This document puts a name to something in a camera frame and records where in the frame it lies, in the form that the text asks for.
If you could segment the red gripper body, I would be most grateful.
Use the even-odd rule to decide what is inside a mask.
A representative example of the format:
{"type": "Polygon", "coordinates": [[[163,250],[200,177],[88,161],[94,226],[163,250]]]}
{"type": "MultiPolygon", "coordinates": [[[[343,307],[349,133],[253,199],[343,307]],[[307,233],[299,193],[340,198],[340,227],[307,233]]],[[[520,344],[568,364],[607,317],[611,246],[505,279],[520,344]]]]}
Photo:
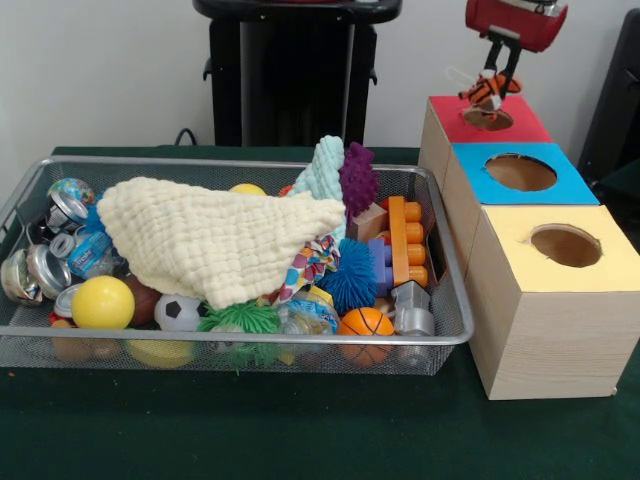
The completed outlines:
{"type": "Polygon", "coordinates": [[[482,37],[509,38],[522,49],[539,53],[554,42],[568,11],[560,1],[469,0],[465,22],[482,37]]]}

